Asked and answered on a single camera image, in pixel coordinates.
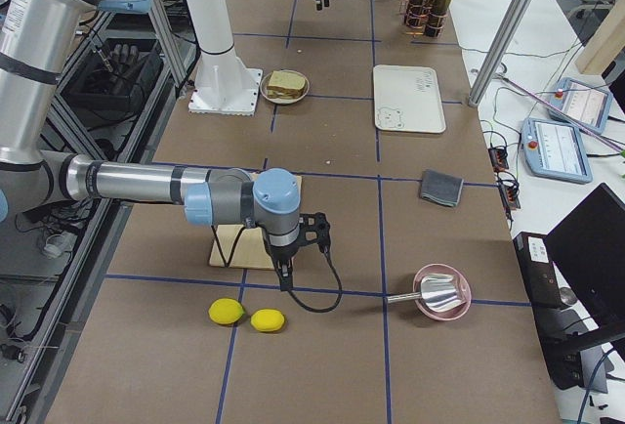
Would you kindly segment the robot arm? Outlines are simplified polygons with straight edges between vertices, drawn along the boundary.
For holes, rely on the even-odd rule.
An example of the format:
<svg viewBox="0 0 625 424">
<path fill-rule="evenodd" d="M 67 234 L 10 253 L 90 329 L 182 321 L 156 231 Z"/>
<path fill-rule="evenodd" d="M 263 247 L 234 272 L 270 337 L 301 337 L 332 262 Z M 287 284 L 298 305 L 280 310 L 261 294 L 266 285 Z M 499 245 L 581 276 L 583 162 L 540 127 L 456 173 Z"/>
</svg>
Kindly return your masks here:
<svg viewBox="0 0 625 424">
<path fill-rule="evenodd" d="M 316 243 L 339 289 L 322 213 L 300 213 L 296 178 L 270 169 L 250 177 L 239 169 L 211 171 L 185 165 L 110 162 L 37 146 L 77 27 L 90 12 L 144 15 L 152 0 L 10 0 L 1 27 L 1 221 L 60 200 L 121 199 L 183 205 L 196 225 L 260 228 L 280 290 L 295 298 L 292 259 Z M 226 0 L 187 0 L 199 70 L 191 112 L 253 115 L 261 69 L 247 68 L 234 50 Z M 104 69 L 77 72 L 67 97 L 79 108 L 141 113 L 155 85 L 155 53 L 123 45 L 104 53 Z"/>
</svg>

